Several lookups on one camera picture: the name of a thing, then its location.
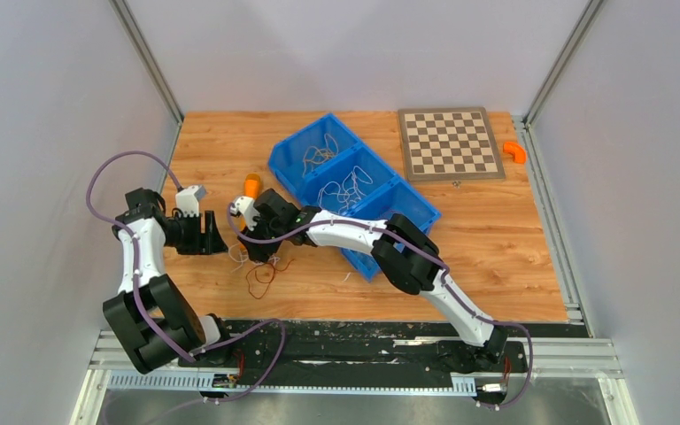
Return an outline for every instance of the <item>wooden tabletop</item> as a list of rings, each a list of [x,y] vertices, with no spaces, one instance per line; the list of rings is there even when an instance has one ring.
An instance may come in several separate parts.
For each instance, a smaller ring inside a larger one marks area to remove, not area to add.
[[[207,196],[200,208],[214,210],[228,245],[236,236],[225,220],[226,206],[243,194],[248,173],[261,176],[292,200],[267,168],[273,146],[317,120],[323,112],[190,112],[183,123],[172,167],[183,185],[201,183]],[[395,112],[337,112],[364,142],[404,175],[398,117]],[[508,113],[489,113],[500,146],[516,141]],[[500,320],[566,321],[564,305],[546,247],[541,221],[525,167],[503,155],[503,182],[417,183],[442,218],[430,237],[452,267],[455,282],[486,313]],[[174,205],[174,186],[166,182],[164,197]],[[232,251],[237,256],[237,248]],[[431,304],[406,295],[382,274],[369,283],[331,248],[284,243],[278,273],[260,300],[247,290],[251,263],[238,267],[228,255],[178,256],[166,248],[168,274],[199,314],[225,318],[326,319],[358,321],[443,321]],[[269,267],[256,270],[268,279]],[[250,275],[251,290],[266,285]]]

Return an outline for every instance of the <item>gray wall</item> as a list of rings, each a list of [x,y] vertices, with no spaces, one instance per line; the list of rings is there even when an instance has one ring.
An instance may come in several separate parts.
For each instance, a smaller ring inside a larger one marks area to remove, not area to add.
[[[526,112],[586,0],[128,0],[197,110]]]
[[[536,131],[592,323],[680,423],[680,2],[607,2]]]
[[[170,151],[176,127],[106,1],[0,1],[0,424],[66,423],[115,294],[120,246],[84,191],[117,151]],[[130,159],[95,200],[159,181]]]

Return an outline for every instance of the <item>gray floor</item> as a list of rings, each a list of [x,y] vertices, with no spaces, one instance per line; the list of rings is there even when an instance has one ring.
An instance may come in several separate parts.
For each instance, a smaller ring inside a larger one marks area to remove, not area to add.
[[[512,382],[517,389],[519,382]],[[181,391],[109,393],[109,425],[144,424],[173,406],[197,398]],[[454,397],[251,394],[233,403],[187,407],[154,422],[163,424],[609,424],[598,382],[538,379],[516,406],[501,412]]]

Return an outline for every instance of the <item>checkerboard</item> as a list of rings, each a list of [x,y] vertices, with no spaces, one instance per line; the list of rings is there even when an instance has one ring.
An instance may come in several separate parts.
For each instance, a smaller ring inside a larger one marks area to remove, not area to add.
[[[399,119],[408,181],[504,179],[485,109],[400,110]]]

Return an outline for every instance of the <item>blue plastic container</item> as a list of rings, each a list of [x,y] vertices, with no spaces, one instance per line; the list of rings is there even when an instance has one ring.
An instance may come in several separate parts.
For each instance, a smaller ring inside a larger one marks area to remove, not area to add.
[[[304,162],[307,150],[328,147],[325,135],[331,135],[337,142],[335,147],[329,139],[329,147],[336,151],[336,155],[320,165],[307,166]],[[322,188],[330,182],[342,184],[353,170],[359,170],[355,168],[357,166],[365,172],[356,180],[358,202],[348,206],[338,202],[336,197],[325,195],[321,207],[365,220],[388,219],[393,213],[402,213],[426,234],[442,216],[331,113],[276,144],[268,165],[277,180],[301,205],[319,205]],[[342,252],[368,281],[379,272],[379,266],[368,255],[349,250]]]

